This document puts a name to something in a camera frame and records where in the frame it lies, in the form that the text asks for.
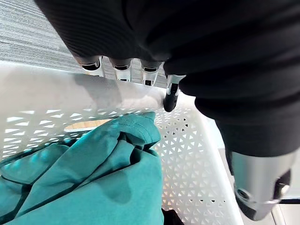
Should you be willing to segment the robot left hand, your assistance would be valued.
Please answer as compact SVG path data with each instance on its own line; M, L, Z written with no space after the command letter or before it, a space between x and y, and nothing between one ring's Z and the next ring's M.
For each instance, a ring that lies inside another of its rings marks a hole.
M300 147L297 0L38 0L77 62L163 62L175 92L195 97L225 144L239 208L262 220L290 186Z

